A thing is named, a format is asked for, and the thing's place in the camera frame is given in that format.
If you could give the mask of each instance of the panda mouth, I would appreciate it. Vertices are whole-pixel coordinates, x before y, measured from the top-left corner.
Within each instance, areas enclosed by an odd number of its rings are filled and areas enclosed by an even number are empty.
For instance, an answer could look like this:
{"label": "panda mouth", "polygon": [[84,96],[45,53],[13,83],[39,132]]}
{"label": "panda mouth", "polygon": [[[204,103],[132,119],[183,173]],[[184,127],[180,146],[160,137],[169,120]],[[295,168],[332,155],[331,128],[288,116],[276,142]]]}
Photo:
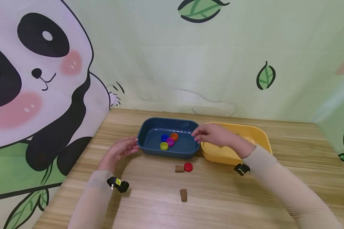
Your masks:
{"label": "panda mouth", "polygon": [[40,79],[41,79],[43,82],[45,82],[45,84],[46,84],[46,88],[45,88],[45,89],[42,89],[42,91],[47,91],[47,90],[48,90],[48,85],[47,85],[47,83],[51,82],[51,81],[55,78],[55,76],[56,76],[56,73],[55,73],[54,76],[51,77],[51,79],[48,80],[48,81],[46,81],[46,80],[42,79],[42,77],[40,77]]}

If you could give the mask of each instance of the yellow label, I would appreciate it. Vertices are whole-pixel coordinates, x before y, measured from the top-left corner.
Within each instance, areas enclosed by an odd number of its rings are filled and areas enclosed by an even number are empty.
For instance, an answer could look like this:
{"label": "yellow label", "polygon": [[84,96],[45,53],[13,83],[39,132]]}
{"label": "yellow label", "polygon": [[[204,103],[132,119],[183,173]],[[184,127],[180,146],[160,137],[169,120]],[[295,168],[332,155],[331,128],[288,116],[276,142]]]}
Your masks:
{"label": "yellow label", "polygon": [[116,179],[116,184],[121,185],[121,180],[117,178]]}

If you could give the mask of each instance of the finger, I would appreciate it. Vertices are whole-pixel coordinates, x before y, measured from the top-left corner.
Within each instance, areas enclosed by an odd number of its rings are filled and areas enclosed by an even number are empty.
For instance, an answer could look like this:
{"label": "finger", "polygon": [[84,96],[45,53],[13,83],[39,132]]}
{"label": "finger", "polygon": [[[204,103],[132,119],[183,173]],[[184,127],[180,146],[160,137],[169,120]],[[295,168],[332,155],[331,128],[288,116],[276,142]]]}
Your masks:
{"label": "finger", "polygon": [[136,153],[138,152],[139,149],[131,149],[131,150],[127,150],[127,152],[125,153],[125,156],[129,156],[130,154]]}
{"label": "finger", "polygon": [[202,133],[205,131],[205,125],[201,125],[201,126],[198,126],[192,133],[191,133],[191,136],[192,137],[195,137],[196,135],[198,135],[199,133]]}
{"label": "finger", "polygon": [[131,149],[139,149],[139,146],[138,145],[129,145],[127,147],[127,150],[131,150]]}
{"label": "finger", "polygon": [[121,141],[127,141],[127,140],[130,140],[130,139],[135,139],[136,136],[133,136],[133,137],[124,137],[124,138],[121,138],[120,140]]}
{"label": "finger", "polygon": [[133,139],[133,138],[136,138],[136,137],[124,137],[124,138],[120,138],[120,139],[117,140],[114,144],[119,143],[119,142],[124,142],[124,141],[126,141],[126,140]]}
{"label": "finger", "polygon": [[198,144],[201,142],[208,142],[208,135],[198,135],[195,139],[197,139]]}
{"label": "finger", "polygon": [[130,145],[136,145],[136,142],[138,141],[137,138],[132,138],[129,140],[124,140],[123,142],[119,142],[119,144],[123,145],[124,147],[130,146]]}

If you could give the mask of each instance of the left hand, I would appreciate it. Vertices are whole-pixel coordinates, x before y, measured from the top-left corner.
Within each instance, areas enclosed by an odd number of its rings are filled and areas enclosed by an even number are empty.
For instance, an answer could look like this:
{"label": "left hand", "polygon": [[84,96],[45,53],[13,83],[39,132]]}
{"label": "left hand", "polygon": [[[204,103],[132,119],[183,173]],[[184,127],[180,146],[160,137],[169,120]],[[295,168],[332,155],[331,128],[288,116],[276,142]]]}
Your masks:
{"label": "left hand", "polygon": [[117,140],[99,162],[97,170],[106,170],[114,174],[119,160],[139,150],[137,141],[136,137],[126,137]]}

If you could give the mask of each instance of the cork stopper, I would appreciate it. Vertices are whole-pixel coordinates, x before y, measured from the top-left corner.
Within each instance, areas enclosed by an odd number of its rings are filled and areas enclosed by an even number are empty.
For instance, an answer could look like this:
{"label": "cork stopper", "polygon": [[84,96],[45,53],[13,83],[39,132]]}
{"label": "cork stopper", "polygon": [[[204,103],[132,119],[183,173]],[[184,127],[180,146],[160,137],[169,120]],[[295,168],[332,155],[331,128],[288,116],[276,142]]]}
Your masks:
{"label": "cork stopper", "polygon": [[180,195],[181,195],[181,201],[186,202],[187,201],[187,190],[181,189],[180,190]]}
{"label": "cork stopper", "polygon": [[185,171],[185,168],[184,168],[183,166],[177,165],[177,166],[175,167],[175,172],[176,172],[176,173],[183,173],[184,171]]}

